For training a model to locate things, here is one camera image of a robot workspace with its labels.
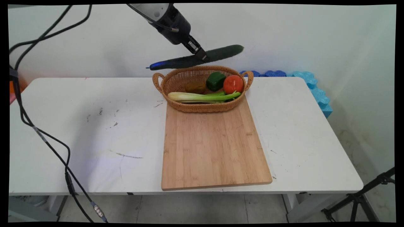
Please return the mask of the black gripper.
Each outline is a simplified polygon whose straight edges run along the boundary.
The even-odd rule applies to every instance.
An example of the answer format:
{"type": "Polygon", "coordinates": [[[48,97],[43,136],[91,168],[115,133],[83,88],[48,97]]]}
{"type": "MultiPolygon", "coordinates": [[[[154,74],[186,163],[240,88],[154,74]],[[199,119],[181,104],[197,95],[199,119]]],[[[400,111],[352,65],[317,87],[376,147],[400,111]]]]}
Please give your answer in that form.
{"type": "Polygon", "coordinates": [[[191,26],[173,4],[167,4],[157,22],[163,25],[159,30],[166,39],[174,44],[183,44],[197,59],[207,61],[208,56],[201,45],[190,36],[191,26]]]}

